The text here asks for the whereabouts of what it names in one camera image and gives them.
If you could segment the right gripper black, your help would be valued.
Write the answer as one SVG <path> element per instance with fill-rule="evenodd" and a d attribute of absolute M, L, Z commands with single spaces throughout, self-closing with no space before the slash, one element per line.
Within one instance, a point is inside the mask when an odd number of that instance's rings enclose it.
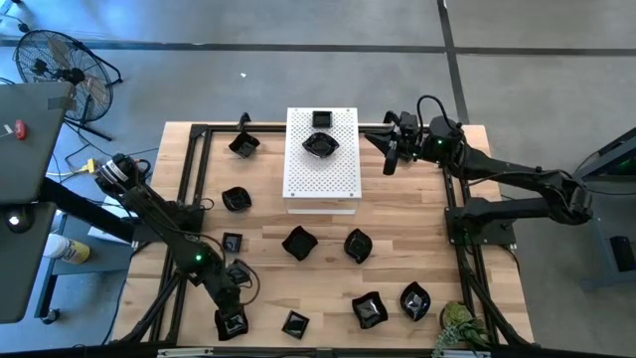
<path fill-rule="evenodd" d="M 384 175 L 393 175 L 396 171 L 398 159 L 405 162 L 417 161 L 421 158 L 423 141 L 428 135 L 427 129 L 419 132 L 404 132 L 398 140 L 396 134 L 391 131 L 367 132 L 366 139 L 374 144 L 378 149 L 387 149 Z"/>

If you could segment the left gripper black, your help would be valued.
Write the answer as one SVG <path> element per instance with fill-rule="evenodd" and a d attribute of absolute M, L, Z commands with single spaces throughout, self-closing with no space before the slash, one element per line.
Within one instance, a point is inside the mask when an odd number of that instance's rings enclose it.
<path fill-rule="evenodd" d="M 231 323 L 246 323 L 244 307 L 240 303 L 240 288 L 230 279 L 214 280 L 211 297 L 217 305 L 216 323 L 224 324 L 231 314 Z"/>

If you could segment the wavy square black plate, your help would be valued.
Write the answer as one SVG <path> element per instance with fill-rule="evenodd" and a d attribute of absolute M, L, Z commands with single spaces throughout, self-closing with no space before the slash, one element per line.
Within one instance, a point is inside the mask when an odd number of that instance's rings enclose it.
<path fill-rule="evenodd" d="M 227 313 L 228 318 L 226 319 L 226 322 L 224 324 L 217 324 L 216 312 L 215 312 L 215 324 L 216 324 L 216 328 L 218 332 L 218 339 L 220 341 L 228 341 L 239 335 L 248 333 L 247 319 L 246 319 L 246 323 L 231 323 L 231 316 L 233 313 Z"/>
<path fill-rule="evenodd" d="M 380 293 L 370 291 L 352 300 L 352 308 L 362 329 L 370 329 L 389 319 Z"/>
<path fill-rule="evenodd" d="M 259 145 L 260 141 L 256 137 L 242 131 L 229 144 L 229 149 L 241 158 L 249 158 Z"/>
<path fill-rule="evenodd" d="M 282 242 L 283 248 L 299 262 L 304 261 L 317 245 L 318 240 L 316 237 L 307 232 L 302 226 L 294 228 Z"/>

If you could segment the leaf-shaped black plate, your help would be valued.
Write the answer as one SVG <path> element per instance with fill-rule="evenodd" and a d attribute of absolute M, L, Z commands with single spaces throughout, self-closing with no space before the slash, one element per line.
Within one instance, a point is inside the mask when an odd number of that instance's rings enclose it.
<path fill-rule="evenodd" d="M 413 281 L 402 291 L 398 302 L 406 316 L 412 321 L 419 321 L 428 312 L 431 298 L 418 282 Z"/>
<path fill-rule="evenodd" d="M 315 132 L 302 143 L 302 146 L 313 156 L 324 159 L 331 156 L 340 144 L 325 132 Z"/>
<path fill-rule="evenodd" d="M 344 242 L 345 254 L 358 265 L 369 257 L 372 249 L 372 239 L 360 229 L 352 231 Z"/>
<path fill-rule="evenodd" d="M 249 209 L 252 205 L 248 192 L 240 186 L 224 191 L 222 193 L 222 200 L 230 212 L 241 212 Z"/>

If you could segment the white perforated shelf riser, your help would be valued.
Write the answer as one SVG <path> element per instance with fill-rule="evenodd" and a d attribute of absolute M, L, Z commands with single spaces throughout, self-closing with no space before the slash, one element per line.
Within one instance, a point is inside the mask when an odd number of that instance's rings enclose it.
<path fill-rule="evenodd" d="M 314 128 L 312 112 L 333 113 L 330 128 Z M 321 159 L 302 143 L 325 132 L 340 147 Z M 362 202 L 360 132 L 354 107 L 290 107 L 286 115 L 282 198 L 289 214 L 354 215 Z"/>

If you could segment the white paper sheet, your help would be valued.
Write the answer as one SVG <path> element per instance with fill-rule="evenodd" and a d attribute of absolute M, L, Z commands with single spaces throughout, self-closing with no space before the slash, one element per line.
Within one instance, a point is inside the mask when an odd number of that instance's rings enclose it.
<path fill-rule="evenodd" d="M 115 215 L 119 219 L 129 220 L 133 224 L 139 223 L 138 216 L 134 212 L 126 210 L 117 200 L 109 196 L 106 196 L 101 201 L 93 199 L 90 199 L 90 201 L 100 208 L 106 210 L 107 212 Z M 124 240 L 120 239 L 119 237 L 113 236 L 112 234 L 109 234 L 101 229 L 98 229 L 97 227 L 91 227 L 88 230 L 87 234 L 94 239 L 109 241 L 118 244 L 125 244 Z"/>

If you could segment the white yellow spray bottle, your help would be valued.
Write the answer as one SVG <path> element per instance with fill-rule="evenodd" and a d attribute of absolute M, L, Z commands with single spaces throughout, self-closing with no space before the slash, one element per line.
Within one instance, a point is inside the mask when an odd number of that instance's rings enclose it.
<path fill-rule="evenodd" d="M 49 234 L 43 251 L 43 256 L 52 260 L 80 265 L 86 262 L 90 255 L 90 247 L 84 243 L 66 238 L 58 234 Z"/>

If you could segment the potted green succulent plant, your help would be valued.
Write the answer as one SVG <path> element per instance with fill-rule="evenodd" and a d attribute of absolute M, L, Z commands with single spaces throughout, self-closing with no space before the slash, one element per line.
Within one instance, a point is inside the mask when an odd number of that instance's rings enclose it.
<path fill-rule="evenodd" d="M 475 353 L 482 348 L 489 348 L 490 333 L 484 321 L 474 316 L 471 311 L 458 301 L 447 302 L 440 315 L 441 332 L 433 347 L 432 358 L 442 358 L 443 351 L 460 344 Z"/>

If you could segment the grey equipment cart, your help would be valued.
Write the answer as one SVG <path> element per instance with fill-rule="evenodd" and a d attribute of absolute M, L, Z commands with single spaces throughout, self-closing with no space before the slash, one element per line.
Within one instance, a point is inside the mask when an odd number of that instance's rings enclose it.
<path fill-rule="evenodd" d="M 636 284 L 636 269 L 620 272 L 609 242 L 614 236 L 627 237 L 636 257 L 636 127 L 592 152 L 574 176 L 593 194 L 590 227 L 599 265 L 596 277 L 582 280 L 581 288 Z"/>

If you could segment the grey desk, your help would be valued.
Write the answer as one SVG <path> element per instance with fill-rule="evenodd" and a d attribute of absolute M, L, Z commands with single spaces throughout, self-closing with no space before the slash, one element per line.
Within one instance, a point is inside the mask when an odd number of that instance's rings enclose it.
<path fill-rule="evenodd" d="M 131 224 L 46 175 L 72 102 L 67 83 L 0 85 L 0 324 L 24 318 L 57 210 L 126 242 L 133 239 Z M 27 125 L 25 140 L 16 137 L 17 119 Z M 15 234 L 3 211 L 20 205 L 33 206 L 34 223 Z"/>

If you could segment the black box device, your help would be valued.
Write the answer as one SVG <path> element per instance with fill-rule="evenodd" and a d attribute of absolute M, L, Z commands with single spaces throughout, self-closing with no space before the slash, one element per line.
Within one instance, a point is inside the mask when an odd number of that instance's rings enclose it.
<path fill-rule="evenodd" d="M 629 239 L 624 236 L 614 236 L 609 239 L 609 242 L 618 270 L 620 272 L 635 270 L 636 257 Z"/>

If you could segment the black floor fan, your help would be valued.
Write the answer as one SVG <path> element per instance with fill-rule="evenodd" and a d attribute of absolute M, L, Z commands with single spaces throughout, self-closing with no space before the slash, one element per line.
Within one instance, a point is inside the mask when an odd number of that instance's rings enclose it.
<path fill-rule="evenodd" d="M 106 141 L 112 138 L 89 127 L 110 110 L 113 88 L 123 82 L 120 70 L 69 35 L 51 30 L 32 30 L 18 41 L 14 62 L 25 83 L 61 82 L 73 87 L 65 124 Z"/>

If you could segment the black aluminium table frame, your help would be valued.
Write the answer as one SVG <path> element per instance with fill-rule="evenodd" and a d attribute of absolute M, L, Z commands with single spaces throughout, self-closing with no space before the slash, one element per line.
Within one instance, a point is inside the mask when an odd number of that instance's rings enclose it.
<path fill-rule="evenodd" d="M 163 197 L 187 202 L 198 196 L 219 200 L 224 190 L 235 186 L 248 191 L 249 210 L 232 213 L 217 203 L 205 213 L 203 230 L 213 240 L 224 232 L 242 234 L 239 255 L 260 278 L 260 287 L 244 293 L 249 331 L 220 341 L 215 305 L 202 287 L 184 284 L 169 298 L 150 339 L 214 353 L 267 347 L 430 347 L 439 333 L 437 318 L 443 305 L 462 296 L 443 215 L 449 199 L 461 198 L 458 184 L 426 163 L 386 177 L 382 154 L 362 141 L 363 200 L 357 213 L 291 215 L 282 198 L 284 125 L 252 123 L 247 131 L 260 145 L 250 158 L 242 159 L 229 149 L 238 133 L 233 124 L 167 123 L 151 184 Z M 318 240 L 302 262 L 282 246 L 297 226 Z M 371 254 L 359 265 L 344 252 L 344 242 L 355 229 L 373 241 Z M 431 298 L 419 321 L 406 316 L 398 302 L 413 281 Z M 380 293 L 389 319 L 362 329 L 352 300 L 370 291 Z M 281 331 L 290 310 L 310 319 L 301 340 Z"/>

